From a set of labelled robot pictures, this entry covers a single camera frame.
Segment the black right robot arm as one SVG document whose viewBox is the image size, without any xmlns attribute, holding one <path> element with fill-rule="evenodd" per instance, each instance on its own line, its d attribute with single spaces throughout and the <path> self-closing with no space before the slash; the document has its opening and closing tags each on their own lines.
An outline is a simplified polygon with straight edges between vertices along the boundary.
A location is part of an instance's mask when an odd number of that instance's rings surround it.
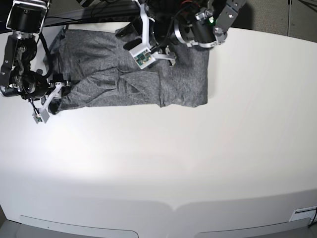
<svg viewBox="0 0 317 238">
<path fill-rule="evenodd" d="M 51 1 L 15 0 L 6 21 L 12 31 L 4 50 L 0 68 L 0 93 L 4 97 L 20 96 L 31 105 L 40 100 L 42 106 L 33 106 L 32 117 L 36 123 L 46 123 L 50 117 L 49 105 L 68 92 L 70 81 L 62 74 L 53 73 L 53 59 L 42 34 Z M 48 63 L 48 70 L 32 71 L 31 61 L 37 53 L 37 42 L 41 41 Z"/>
</svg>

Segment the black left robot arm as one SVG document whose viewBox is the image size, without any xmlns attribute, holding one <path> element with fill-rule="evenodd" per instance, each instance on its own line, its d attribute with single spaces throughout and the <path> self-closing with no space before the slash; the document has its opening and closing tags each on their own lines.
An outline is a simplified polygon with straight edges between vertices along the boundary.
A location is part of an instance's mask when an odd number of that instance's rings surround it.
<svg viewBox="0 0 317 238">
<path fill-rule="evenodd" d="M 210 49 L 225 42 L 244 0 L 137 0 L 139 16 L 116 32 L 137 37 L 124 45 L 140 69 L 157 60 L 175 65 L 171 45 Z"/>
</svg>

